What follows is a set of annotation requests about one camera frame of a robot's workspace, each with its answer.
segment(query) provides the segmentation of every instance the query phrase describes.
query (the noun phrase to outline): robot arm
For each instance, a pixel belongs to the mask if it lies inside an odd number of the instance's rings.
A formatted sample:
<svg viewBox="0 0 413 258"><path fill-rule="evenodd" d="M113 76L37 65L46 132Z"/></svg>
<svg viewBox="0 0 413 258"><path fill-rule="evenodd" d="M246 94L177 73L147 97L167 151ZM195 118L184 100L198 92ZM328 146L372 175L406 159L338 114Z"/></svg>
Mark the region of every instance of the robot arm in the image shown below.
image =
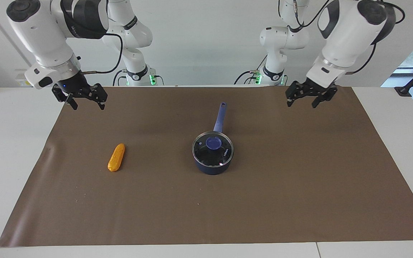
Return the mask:
<svg viewBox="0 0 413 258"><path fill-rule="evenodd" d="M305 96L316 96L313 108L330 101L337 91L335 82L369 46L388 36L395 23L393 7L378 1L334 0L327 5L318 20L326 46L308 71L307 80L295 81L287 90L288 106Z"/></svg>
<svg viewBox="0 0 413 258"><path fill-rule="evenodd" d="M146 64L143 53L137 49L151 45L151 31L138 21L128 0L109 0L108 13L110 33L120 35L124 42L122 59L127 71L128 84L155 85L156 70ZM103 41L107 46L120 51L120 41L115 37L104 36Z"/></svg>
<svg viewBox="0 0 413 258"><path fill-rule="evenodd" d="M37 89L53 85L60 102L77 109L74 98L87 98L103 110L108 98L100 84L87 83L66 37L100 39L108 29L106 0L15 0L6 13L9 23L36 64L25 76Z"/></svg>
<svg viewBox="0 0 413 258"><path fill-rule="evenodd" d="M281 18L288 26L268 27L261 32L261 45L267 50L267 61L259 70L262 78L261 83L279 85L288 60L283 50L303 49L307 46L308 31L299 26L294 8L297 8L299 22L303 23L303 16L309 2L310 0L282 0L282 5L280 5Z"/></svg>

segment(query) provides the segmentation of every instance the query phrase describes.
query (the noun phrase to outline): brown tabletop cover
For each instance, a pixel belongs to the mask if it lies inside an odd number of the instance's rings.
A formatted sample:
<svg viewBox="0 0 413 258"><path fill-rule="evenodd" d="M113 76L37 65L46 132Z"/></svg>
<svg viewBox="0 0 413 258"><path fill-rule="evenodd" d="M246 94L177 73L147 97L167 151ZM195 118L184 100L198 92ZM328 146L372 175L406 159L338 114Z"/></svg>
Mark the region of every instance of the brown tabletop cover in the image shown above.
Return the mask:
<svg viewBox="0 0 413 258"><path fill-rule="evenodd" d="M413 193L353 90L316 109L285 90L107 88L105 111L64 106L0 247L413 240ZM191 145L223 101L235 153L209 176Z"/></svg>

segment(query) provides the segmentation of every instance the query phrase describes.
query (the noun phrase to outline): blue handle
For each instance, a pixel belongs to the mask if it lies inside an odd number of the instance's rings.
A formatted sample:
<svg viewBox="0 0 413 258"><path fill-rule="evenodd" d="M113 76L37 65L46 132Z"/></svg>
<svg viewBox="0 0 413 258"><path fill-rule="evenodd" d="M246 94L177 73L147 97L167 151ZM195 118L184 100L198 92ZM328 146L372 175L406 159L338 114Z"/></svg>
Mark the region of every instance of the blue handle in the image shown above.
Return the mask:
<svg viewBox="0 0 413 258"><path fill-rule="evenodd" d="M216 119L216 124L214 125L213 131L218 133L223 132L223 123L224 116L226 116L226 108L227 104L225 102L221 103L221 106L219 106L218 118Z"/></svg>

